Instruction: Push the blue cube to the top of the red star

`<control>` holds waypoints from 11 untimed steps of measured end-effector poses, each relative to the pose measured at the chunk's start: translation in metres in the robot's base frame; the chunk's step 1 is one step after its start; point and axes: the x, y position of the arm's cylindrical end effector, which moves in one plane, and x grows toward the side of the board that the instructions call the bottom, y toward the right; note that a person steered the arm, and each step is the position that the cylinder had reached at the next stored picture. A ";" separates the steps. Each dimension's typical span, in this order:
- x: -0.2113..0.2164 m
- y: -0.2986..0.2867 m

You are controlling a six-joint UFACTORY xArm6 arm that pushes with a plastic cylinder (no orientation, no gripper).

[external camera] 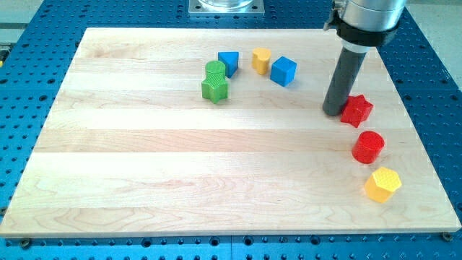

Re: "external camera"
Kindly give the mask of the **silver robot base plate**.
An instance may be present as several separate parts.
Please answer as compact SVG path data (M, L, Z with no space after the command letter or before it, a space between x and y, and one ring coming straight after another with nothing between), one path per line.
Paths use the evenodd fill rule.
M191 17L261 16L264 0L188 0Z

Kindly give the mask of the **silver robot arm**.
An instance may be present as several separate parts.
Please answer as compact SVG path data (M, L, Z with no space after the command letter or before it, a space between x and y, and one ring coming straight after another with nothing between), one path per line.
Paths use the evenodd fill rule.
M398 32L406 0L333 0L323 29L332 27L354 53L391 42Z

